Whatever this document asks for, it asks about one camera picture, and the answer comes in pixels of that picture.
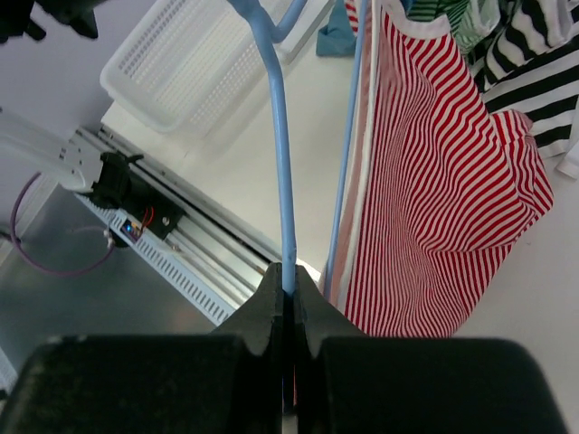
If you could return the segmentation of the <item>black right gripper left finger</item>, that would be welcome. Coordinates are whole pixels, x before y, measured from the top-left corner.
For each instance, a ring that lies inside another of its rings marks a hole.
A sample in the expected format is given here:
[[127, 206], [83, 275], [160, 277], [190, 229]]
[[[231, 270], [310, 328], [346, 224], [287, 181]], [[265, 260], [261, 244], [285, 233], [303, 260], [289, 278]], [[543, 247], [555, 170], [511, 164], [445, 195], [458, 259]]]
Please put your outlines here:
[[265, 353], [270, 346], [283, 341], [284, 304], [281, 265], [273, 263], [253, 295], [217, 326], [212, 335], [239, 337], [250, 353]]

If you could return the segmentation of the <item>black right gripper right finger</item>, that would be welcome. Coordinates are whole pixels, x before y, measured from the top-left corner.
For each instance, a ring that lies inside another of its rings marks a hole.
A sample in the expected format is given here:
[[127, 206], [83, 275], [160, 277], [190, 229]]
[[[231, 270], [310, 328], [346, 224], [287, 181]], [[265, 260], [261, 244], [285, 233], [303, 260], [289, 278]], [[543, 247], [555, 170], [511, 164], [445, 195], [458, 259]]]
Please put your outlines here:
[[364, 333], [332, 306], [319, 292], [307, 270], [296, 267], [293, 294], [296, 334], [305, 342], [311, 357], [317, 357], [322, 343], [330, 337], [359, 337]]

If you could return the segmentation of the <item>red striped tank top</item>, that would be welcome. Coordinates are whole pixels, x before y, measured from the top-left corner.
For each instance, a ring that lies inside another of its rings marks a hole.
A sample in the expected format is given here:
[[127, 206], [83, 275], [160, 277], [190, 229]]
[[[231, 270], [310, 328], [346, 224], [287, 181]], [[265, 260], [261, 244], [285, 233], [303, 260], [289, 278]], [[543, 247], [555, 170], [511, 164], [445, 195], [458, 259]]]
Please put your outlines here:
[[553, 191], [531, 121], [488, 112], [447, 18], [346, 9], [364, 43], [329, 298], [367, 335], [447, 337]]

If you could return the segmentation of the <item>light blue wire hanger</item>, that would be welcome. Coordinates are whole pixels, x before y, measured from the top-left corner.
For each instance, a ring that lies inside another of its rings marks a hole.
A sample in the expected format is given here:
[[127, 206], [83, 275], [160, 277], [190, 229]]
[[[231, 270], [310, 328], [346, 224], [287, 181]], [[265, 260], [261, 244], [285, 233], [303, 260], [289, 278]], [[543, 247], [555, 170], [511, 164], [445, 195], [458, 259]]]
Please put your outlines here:
[[[281, 287], [288, 295], [296, 290], [297, 266], [297, 239], [295, 231], [295, 214], [293, 202], [293, 184], [290, 161], [290, 137], [287, 118], [286, 94], [283, 73], [279, 58], [274, 46], [283, 42], [293, 30], [306, 3], [294, 1], [289, 6], [278, 24], [275, 24], [270, 15], [258, 1], [238, 0], [231, 1], [230, 5], [235, 12], [251, 27], [252, 35], [268, 76], [271, 112], [273, 120], [275, 154], [277, 168], [277, 183], [280, 200], [280, 228], [281, 228]], [[343, 139], [342, 160], [337, 185], [337, 197], [332, 223], [327, 268], [325, 276], [326, 291], [331, 285], [331, 273], [334, 269], [338, 232], [344, 201], [346, 173], [349, 149], [354, 126], [356, 97], [361, 69], [362, 49], [365, 41], [365, 15], [368, 2], [363, 1], [356, 9], [358, 14], [356, 51], [348, 97], [345, 133]]]

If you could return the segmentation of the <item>black striped tank top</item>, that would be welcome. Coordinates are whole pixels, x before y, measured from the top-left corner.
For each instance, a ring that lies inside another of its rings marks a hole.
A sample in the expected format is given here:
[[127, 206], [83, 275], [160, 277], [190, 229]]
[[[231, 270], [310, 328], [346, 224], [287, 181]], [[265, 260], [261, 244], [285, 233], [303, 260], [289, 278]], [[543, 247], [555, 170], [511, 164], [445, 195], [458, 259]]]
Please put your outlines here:
[[493, 5], [494, 29], [467, 55], [486, 108], [526, 115], [543, 158], [565, 154], [578, 143], [578, 3]]

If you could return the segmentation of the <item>green striped tank top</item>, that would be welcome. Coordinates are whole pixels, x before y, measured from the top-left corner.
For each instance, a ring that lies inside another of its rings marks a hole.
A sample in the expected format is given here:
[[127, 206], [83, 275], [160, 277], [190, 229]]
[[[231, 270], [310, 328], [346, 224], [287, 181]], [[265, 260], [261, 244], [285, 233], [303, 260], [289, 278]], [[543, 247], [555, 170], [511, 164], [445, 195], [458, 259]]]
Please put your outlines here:
[[499, 1], [492, 0], [414, 0], [403, 1], [403, 7], [415, 22], [428, 23], [445, 16], [463, 54], [490, 36], [501, 17]]

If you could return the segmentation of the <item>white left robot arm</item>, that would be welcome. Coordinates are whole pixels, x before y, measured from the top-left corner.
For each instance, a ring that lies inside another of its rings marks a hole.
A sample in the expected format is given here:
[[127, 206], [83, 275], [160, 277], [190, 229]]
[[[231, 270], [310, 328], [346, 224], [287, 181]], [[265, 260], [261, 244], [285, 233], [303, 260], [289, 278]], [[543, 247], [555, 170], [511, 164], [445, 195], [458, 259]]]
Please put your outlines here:
[[[41, 42], [46, 31], [31, 17], [35, 5], [81, 37], [99, 37], [94, 9], [101, 1], [3, 1], [1, 44], [27, 36]], [[36, 165], [64, 189], [87, 197], [104, 209], [139, 213], [152, 203], [152, 189], [131, 171], [142, 155], [124, 156], [84, 148], [55, 136], [31, 121], [1, 108], [1, 148]]]

